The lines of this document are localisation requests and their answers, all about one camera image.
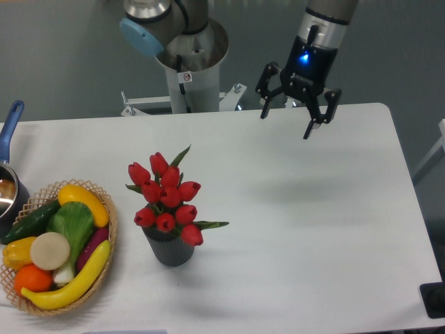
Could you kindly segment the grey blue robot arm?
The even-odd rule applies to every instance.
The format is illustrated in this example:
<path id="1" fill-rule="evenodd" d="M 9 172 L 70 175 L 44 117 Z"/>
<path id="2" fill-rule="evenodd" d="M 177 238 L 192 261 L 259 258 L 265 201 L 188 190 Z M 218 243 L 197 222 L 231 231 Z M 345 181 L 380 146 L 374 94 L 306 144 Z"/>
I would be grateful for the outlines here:
<path id="1" fill-rule="evenodd" d="M 341 91 L 325 81 L 356 7 L 355 1 L 309 1 L 284 66 L 268 63 L 256 90 L 266 117 L 270 102 L 285 95 L 287 106 L 303 103 L 308 128 L 328 124 Z M 174 113 L 233 111 L 246 87 L 220 91 L 220 64 L 228 51 L 225 29 L 209 17 L 206 1 L 125 1 L 120 30 L 125 40 L 163 66 Z"/>

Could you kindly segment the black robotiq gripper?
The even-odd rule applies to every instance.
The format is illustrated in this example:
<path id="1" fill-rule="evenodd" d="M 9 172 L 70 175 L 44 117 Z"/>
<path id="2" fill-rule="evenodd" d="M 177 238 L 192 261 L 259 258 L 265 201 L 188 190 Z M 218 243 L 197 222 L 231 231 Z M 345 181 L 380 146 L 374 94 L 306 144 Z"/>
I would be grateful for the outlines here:
<path id="1" fill-rule="evenodd" d="M 310 137 L 313 129 L 318 129 L 322 124 L 329 124 L 339 105 L 341 90 L 327 88 L 324 90 L 324 88 L 337 53 L 338 49 L 308 45 L 305 40 L 297 36 L 284 68 L 281 69 L 273 61 L 267 63 L 261 73 L 255 88 L 260 95 L 262 105 L 260 118 L 263 120 L 268 116 L 270 103 L 284 92 L 285 95 L 301 101 L 309 111 L 311 120 L 303 135 L 305 140 Z M 270 80 L 279 74 L 281 83 L 271 90 L 268 87 Z M 321 93 L 327 102 L 324 113 L 320 110 L 317 98 Z"/>

